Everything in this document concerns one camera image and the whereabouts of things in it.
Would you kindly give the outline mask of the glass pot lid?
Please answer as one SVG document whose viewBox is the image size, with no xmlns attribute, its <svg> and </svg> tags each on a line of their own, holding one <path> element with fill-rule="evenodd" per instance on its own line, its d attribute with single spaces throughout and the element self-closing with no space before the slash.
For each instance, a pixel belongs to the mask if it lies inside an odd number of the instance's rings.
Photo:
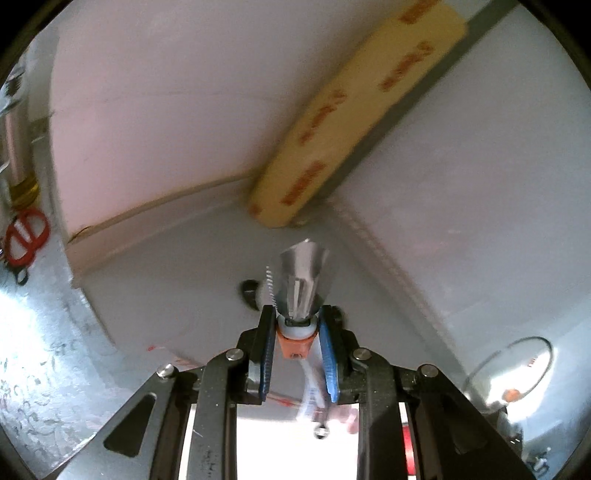
<svg viewBox="0 0 591 480">
<path fill-rule="evenodd" d="M 540 336 L 518 339 L 497 350 L 468 376 L 464 395 L 481 411 L 496 412 L 523 400 L 550 372 L 551 342 Z"/>
</svg>

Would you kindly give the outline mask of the black ladle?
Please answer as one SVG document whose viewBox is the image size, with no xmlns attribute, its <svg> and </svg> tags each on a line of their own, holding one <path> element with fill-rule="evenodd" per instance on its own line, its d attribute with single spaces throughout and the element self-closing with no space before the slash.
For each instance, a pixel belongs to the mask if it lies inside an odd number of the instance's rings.
<svg viewBox="0 0 591 480">
<path fill-rule="evenodd" d="M 254 279 L 246 279 L 239 284 L 239 293 L 243 303 L 253 311 L 260 310 L 259 289 L 260 282 Z"/>
</svg>

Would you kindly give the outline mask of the orange handled peeler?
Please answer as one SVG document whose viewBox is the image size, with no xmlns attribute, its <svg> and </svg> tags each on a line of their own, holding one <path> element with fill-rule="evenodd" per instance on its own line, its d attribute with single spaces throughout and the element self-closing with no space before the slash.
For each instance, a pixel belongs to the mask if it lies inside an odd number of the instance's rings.
<svg viewBox="0 0 591 480">
<path fill-rule="evenodd" d="M 266 267 L 269 300 L 276 311 L 276 338 L 281 354 L 294 360 L 304 373 L 304 394 L 297 418 L 315 423 L 314 435 L 329 435 L 331 395 L 322 365 L 320 310 L 334 278 L 329 249 L 305 239 L 282 251 Z"/>
</svg>

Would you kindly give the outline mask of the yellow cling wrap roll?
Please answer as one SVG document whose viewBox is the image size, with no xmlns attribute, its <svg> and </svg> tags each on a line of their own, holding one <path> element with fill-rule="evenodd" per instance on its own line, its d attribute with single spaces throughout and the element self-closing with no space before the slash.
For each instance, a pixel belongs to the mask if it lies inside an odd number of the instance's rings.
<svg viewBox="0 0 591 480">
<path fill-rule="evenodd" d="M 442 1 L 411 1 L 387 18 L 290 128 L 249 196 L 249 214 L 270 228 L 290 223 L 467 32 L 467 21 Z"/>
</svg>

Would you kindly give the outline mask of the copper faucet pipe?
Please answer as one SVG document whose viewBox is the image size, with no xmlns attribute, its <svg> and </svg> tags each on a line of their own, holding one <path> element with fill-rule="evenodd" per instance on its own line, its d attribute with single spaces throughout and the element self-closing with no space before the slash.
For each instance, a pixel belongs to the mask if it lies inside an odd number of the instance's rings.
<svg viewBox="0 0 591 480">
<path fill-rule="evenodd" d="M 33 205 L 39 195 L 29 132 L 26 69 L 23 65 L 12 69 L 1 93 L 2 174 L 12 208 L 22 210 Z"/>
</svg>

